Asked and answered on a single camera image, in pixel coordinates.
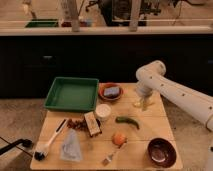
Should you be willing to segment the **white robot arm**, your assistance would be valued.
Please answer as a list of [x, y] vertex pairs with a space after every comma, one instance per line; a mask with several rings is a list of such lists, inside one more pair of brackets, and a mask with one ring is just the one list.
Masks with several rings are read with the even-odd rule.
[[140, 97], [137, 106], [146, 110], [149, 97], [158, 91], [213, 132], [213, 97], [171, 81], [164, 77], [165, 73], [166, 66], [160, 60], [137, 69], [135, 91]]

